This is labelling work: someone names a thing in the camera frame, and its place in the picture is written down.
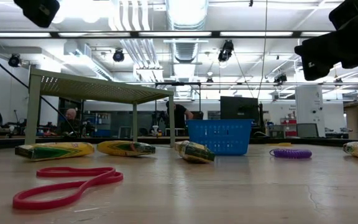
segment bald man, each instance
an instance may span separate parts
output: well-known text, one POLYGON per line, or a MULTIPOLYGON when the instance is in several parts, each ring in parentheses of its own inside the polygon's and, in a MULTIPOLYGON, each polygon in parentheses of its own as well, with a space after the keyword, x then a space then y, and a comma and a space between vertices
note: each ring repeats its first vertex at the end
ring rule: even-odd
POLYGON ((63 121, 58 125, 57 134, 65 136, 65 135, 69 134, 70 132, 72 132, 73 130, 70 127, 70 125, 72 125, 74 130, 79 133, 80 128, 81 128, 81 121, 78 119, 75 119, 76 115, 77 115, 76 110, 68 109, 66 111, 67 121, 63 121))

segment pink resistance band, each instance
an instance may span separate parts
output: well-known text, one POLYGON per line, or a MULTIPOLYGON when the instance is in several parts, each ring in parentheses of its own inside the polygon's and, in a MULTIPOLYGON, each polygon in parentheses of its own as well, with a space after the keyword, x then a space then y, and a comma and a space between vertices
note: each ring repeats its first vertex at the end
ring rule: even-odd
POLYGON ((116 172, 113 167, 100 167, 92 169, 78 169, 71 167, 48 167, 37 171, 37 177, 91 177, 90 180, 67 182, 62 184, 52 184, 19 192, 13 197, 13 207, 16 209, 44 210, 58 208, 71 204, 80 199, 82 193, 91 186, 101 184, 112 184, 124 179, 120 172, 116 172), (78 190, 69 196, 46 200, 34 201, 26 200, 26 198, 51 192, 55 190, 64 190, 78 187, 78 190))

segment blue plastic basket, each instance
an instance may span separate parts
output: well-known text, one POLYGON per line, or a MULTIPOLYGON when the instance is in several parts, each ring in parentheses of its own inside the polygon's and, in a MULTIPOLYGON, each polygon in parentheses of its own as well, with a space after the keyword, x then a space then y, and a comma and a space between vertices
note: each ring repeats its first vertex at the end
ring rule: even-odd
POLYGON ((190 141, 207 146, 216 155, 240 156, 248 151, 251 119, 189 120, 190 141))

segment computer monitor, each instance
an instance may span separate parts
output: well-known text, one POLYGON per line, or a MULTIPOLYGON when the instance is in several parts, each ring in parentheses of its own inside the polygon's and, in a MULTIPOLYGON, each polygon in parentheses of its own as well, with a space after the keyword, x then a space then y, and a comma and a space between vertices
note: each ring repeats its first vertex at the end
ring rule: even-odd
POLYGON ((316 123, 296 124, 296 133, 301 138, 318 138, 318 129, 316 123))
POLYGON ((259 125, 258 99, 221 96, 221 119, 253 119, 259 125))

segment person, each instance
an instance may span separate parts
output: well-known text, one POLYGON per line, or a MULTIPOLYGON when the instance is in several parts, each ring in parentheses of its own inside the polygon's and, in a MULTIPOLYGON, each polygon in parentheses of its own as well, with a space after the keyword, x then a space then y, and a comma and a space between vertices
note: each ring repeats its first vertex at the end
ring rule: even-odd
POLYGON ((66 136, 69 133, 73 132, 73 130, 70 127, 70 125, 73 126, 74 131, 79 133, 80 128, 81 128, 81 121, 78 120, 78 119, 75 119, 76 115, 77 115, 77 112, 76 112, 75 109, 68 109, 66 111, 66 119, 67 119, 67 121, 62 121, 61 123, 59 123, 57 134, 66 136))
MULTIPOLYGON (((169 101, 166 104, 167 106, 167 112, 169 115, 169 101)), ((193 119, 193 113, 190 112, 188 109, 186 109, 182 105, 173 104, 174 115, 175 115, 175 128, 185 128, 185 115, 187 119, 193 119)))

